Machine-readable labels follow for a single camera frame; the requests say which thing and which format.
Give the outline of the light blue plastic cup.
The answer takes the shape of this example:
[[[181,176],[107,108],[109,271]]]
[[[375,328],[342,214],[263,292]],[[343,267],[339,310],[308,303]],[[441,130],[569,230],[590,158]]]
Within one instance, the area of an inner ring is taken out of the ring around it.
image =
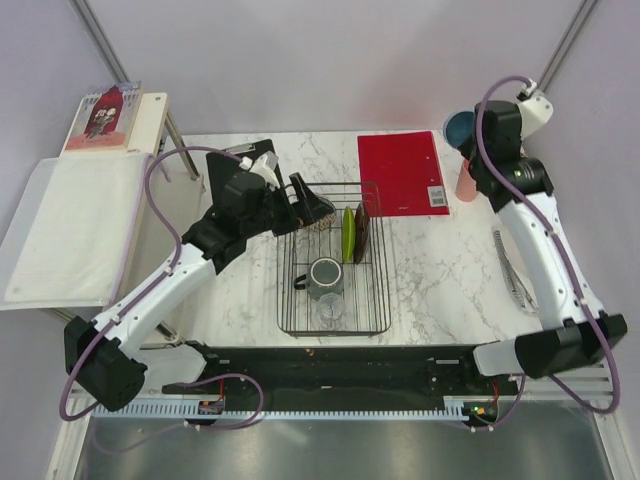
[[[443,125],[443,136],[450,147],[459,149],[471,136],[474,117],[473,111],[459,111],[446,119]]]

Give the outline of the grey ceramic mug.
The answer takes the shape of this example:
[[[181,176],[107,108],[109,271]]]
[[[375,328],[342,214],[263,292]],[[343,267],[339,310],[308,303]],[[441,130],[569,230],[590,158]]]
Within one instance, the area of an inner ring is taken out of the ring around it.
[[[294,280],[293,288],[306,291],[312,300],[319,300],[327,294],[341,294],[344,290],[343,268],[332,257],[317,258],[305,274]]]

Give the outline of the pink plastic cup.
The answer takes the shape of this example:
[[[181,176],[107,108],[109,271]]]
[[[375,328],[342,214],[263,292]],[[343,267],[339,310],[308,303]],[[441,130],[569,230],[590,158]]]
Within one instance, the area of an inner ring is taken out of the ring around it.
[[[469,172],[470,162],[464,159],[458,174],[455,195],[462,202],[472,202],[477,198],[476,182]]]

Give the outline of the clear drinking glass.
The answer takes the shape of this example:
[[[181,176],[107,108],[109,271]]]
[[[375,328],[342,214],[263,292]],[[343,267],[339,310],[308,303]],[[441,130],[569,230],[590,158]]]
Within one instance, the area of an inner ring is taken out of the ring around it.
[[[328,293],[318,299],[316,311],[320,325],[326,330],[335,330],[346,314],[346,302],[341,295]]]

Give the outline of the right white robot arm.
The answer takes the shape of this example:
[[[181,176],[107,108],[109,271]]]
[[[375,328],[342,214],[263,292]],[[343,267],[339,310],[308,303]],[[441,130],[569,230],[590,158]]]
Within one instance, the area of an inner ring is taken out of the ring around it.
[[[516,338],[483,344],[458,368],[458,381],[477,394],[494,376],[525,374],[533,379],[601,361],[605,349],[627,333],[620,314],[609,315],[580,270],[569,273],[554,243],[562,238],[553,184],[542,162],[521,152],[525,103],[491,100],[475,112],[483,117],[484,143],[470,135],[459,151],[470,163],[477,190],[514,240],[532,284],[542,328]]]

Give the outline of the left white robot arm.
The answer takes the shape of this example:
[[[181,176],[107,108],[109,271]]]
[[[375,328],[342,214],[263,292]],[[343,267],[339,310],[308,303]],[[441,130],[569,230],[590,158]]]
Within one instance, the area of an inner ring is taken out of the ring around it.
[[[67,388],[79,384],[100,406],[117,411],[141,391],[147,367],[135,356],[163,317],[242,255],[249,239],[317,224],[333,212],[295,173],[294,202],[256,173],[234,174],[212,206],[179,239],[173,254],[120,303],[64,328]]]

